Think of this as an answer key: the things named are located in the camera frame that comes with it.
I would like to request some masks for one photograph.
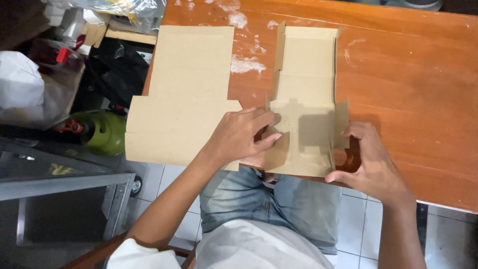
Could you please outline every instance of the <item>person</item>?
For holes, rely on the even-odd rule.
[[[341,187],[281,175],[269,191],[251,168],[219,170],[273,146],[281,134],[258,142],[254,136],[275,119],[273,112],[256,108],[226,113],[184,172],[139,217],[108,268],[180,268],[172,250],[158,248],[168,244],[199,194],[203,237],[196,268],[332,269]],[[325,181],[343,182],[382,201],[378,267],[426,268],[415,198],[377,131],[370,123],[351,122],[342,135],[359,140],[361,166],[355,173],[333,171]]]

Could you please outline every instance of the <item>cart wheel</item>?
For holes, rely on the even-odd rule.
[[[131,189],[130,197],[136,197],[143,187],[143,180],[140,176],[134,177],[133,188]]]

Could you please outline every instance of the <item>light blue jeans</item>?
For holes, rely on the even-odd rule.
[[[281,175],[274,190],[264,186],[252,168],[218,171],[199,195],[203,233],[234,219],[261,221],[289,228],[336,255],[338,209],[342,188]]]

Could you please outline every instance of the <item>person's right hand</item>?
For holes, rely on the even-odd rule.
[[[355,173],[329,173],[325,178],[327,183],[343,182],[388,206],[416,203],[372,124],[350,122],[342,135],[352,135],[359,140],[362,164]]]

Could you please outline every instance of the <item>orange wooden tabletop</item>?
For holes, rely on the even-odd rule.
[[[282,21],[340,26],[336,101],[349,98],[350,119],[376,126],[418,200],[478,213],[478,17],[326,0],[171,0],[163,17],[236,27],[228,98],[243,108],[271,96]],[[340,169],[359,165],[351,144]]]

